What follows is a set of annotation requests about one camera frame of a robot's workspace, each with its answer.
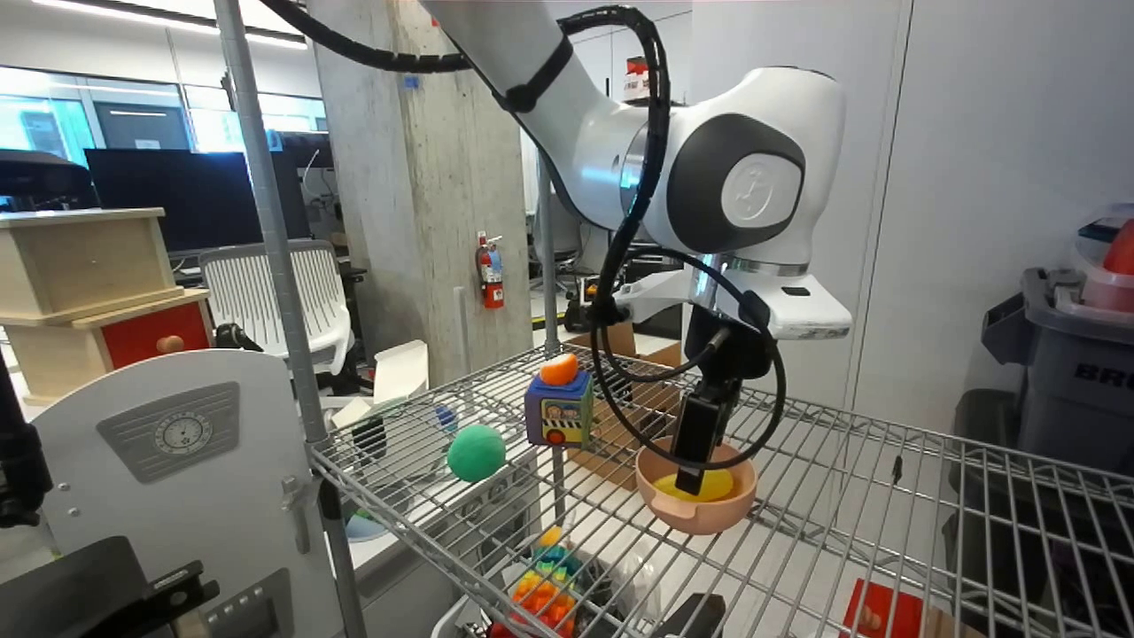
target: white wall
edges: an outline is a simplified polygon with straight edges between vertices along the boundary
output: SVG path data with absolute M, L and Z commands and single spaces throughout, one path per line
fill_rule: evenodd
M 695 98 L 750 63 L 824 69 L 850 98 L 814 274 L 855 332 L 792 349 L 792 394 L 951 428 L 968 388 L 1019 383 L 982 317 L 1132 197 L 1132 24 L 1127 0 L 695 0 Z
M 259 92 L 318 95 L 312 49 L 252 44 L 252 62 Z M 218 85 L 224 75 L 218 34 L 68 13 L 33 0 L 0 0 L 0 63 L 180 85 Z

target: metal wire rack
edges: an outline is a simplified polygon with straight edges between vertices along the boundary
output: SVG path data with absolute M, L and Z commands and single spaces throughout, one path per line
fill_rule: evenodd
M 755 457 L 747 520 L 683 536 L 616 486 L 630 483 L 635 447 L 599 442 L 593 454 L 622 476 L 594 476 L 526 442 L 522 399 L 538 360 L 522 356 L 391 409 L 384 428 L 339 428 L 312 447 L 330 483 L 514 635 L 657 635 L 695 591 L 724 603 L 711 635 L 731 638 L 1134 635 L 1134 483 L 1124 476 L 792 399 Z M 663 428 L 688 383 L 622 388 L 625 412 Z M 755 438 L 765 414 L 769 398 L 746 391 L 731 438 Z M 479 486 L 443 470 L 466 423 L 507 435 L 512 470 Z M 485 520 L 468 494 L 514 505 Z M 574 630 L 512 600 L 551 523 L 586 574 Z

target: green ball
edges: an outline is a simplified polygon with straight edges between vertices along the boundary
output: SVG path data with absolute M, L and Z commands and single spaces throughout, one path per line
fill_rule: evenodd
M 488 424 L 466 424 L 450 442 L 448 463 L 462 483 L 488 480 L 503 463 L 503 435 Z

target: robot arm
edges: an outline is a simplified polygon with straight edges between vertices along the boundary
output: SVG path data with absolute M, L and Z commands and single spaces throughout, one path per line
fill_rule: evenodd
M 507 95 L 561 49 L 534 0 L 427 0 L 475 71 Z M 644 110 L 609 102 L 571 56 L 519 119 L 551 155 L 568 197 L 622 227 L 638 187 Z M 769 305 L 773 336 L 841 336 L 850 311 L 809 278 L 812 227 L 825 206 L 844 129 L 844 88 L 814 71 L 762 69 L 724 95 L 674 105 L 670 144 L 644 235 L 663 248 L 717 254 Z M 692 300 L 737 320 L 731 299 L 692 280 Z

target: computer monitor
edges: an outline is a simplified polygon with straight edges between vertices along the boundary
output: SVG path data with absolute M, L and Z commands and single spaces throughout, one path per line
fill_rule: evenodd
M 89 149 L 87 155 L 102 206 L 166 209 L 161 227 L 172 254 L 264 241 L 242 151 Z M 288 235 L 312 238 L 293 164 L 272 155 L 272 169 Z

